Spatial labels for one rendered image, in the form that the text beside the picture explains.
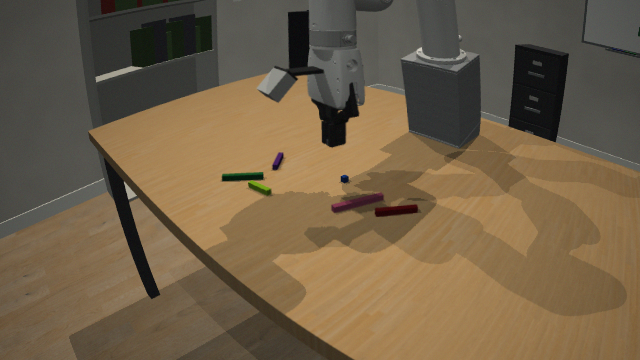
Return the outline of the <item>lime green rod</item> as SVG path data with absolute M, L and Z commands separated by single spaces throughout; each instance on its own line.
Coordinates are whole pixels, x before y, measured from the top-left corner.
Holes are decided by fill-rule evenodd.
M 260 193 L 262 193 L 262 194 L 264 194 L 266 196 L 272 194 L 271 193 L 271 188 L 266 187 L 266 186 L 264 186 L 264 185 L 262 185 L 260 183 L 257 183 L 257 182 L 255 182 L 253 180 L 248 182 L 248 187 L 253 189 L 253 190 L 256 190 L 256 191 L 258 191 L 258 192 L 260 192 Z

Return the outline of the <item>pink rod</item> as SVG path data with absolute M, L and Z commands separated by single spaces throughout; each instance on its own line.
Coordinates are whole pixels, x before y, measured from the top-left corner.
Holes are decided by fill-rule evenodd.
M 360 198 L 356 198 L 356 199 L 352 199 L 352 200 L 348 200 L 348 201 L 332 204 L 331 205 L 331 210 L 334 213 L 336 213 L 336 212 L 340 212 L 340 211 L 344 211 L 344 210 L 348 210 L 348 209 L 352 209 L 352 208 L 368 205 L 368 204 L 371 204 L 371 203 L 379 202 L 379 201 L 382 201 L 382 200 L 384 200 L 384 195 L 380 192 L 380 193 L 376 193 L 376 194 L 372 194 L 372 195 L 368 195 L 368 196 L 364 196 L 364 197 L 360 197 Z

